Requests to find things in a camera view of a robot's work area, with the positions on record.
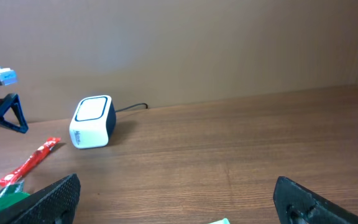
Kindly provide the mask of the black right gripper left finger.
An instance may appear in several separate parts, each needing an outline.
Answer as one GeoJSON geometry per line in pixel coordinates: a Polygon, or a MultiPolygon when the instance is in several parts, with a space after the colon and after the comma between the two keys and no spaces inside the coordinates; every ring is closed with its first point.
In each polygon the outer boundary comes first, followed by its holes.
{"type": "Polygon", "coordinates": [[[0,210],[0,224],[72,223],[80,191],[78,176],[70,174],[0,210]]]}

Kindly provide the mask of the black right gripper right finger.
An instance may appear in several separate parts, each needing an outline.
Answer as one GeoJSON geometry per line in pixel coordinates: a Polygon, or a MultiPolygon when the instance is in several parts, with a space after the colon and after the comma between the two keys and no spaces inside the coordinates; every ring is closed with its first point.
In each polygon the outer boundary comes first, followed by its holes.
{"type": "Polygon", "coordinates": [[[358,216],[285,176],[275,184],[273,202],[281,224],[358,224],[358,216]]]}

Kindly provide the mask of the mint green wipes pack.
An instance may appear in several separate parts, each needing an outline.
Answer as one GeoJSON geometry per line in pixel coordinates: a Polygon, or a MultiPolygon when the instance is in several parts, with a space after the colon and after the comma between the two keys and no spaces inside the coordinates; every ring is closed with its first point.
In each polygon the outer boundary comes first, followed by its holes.
{"type": "Polygon", "coordinates": [[[212,222],[210,224],[230,224],[229,220],[227,218],[223,218],[221,220],[218,220],[218,221],[215,221],[215,222],[212,222]]]}

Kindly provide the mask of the red snack stick packet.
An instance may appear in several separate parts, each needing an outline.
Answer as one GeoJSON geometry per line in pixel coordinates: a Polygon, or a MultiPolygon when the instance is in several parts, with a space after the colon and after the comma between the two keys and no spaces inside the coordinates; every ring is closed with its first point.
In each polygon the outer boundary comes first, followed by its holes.
{"type": "Polygon", "coordinates": [[[41,163],[51,152],[52,149],[61,141],[61,138],[48,138],[32,155],[18,168],[0,178],[0,186],[6,187],[16,183],[27,175],[34,167],[41,163]]]}

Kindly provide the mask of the green 3M gloves package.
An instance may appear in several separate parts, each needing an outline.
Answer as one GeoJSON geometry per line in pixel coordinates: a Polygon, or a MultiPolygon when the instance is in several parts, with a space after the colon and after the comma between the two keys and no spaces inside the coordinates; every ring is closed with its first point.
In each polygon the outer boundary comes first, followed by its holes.
{"type": "Polygon", "coordinates": [[[24,191],[24,180],[20,180],[15,184],[7,185],[0,190],[0,198],[10,194],[23,192],[24,191]]]}

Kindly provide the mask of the white barcode scanner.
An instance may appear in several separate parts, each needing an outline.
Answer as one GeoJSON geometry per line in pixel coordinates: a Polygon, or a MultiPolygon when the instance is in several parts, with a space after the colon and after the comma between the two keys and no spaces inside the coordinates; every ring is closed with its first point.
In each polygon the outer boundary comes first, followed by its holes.
{"type": "Polygon", "coordinates": [[[69,133],[77,149],[104,147],[116,126],[116,112],[108,95],[83,98],[72,117],[69,133]]]}

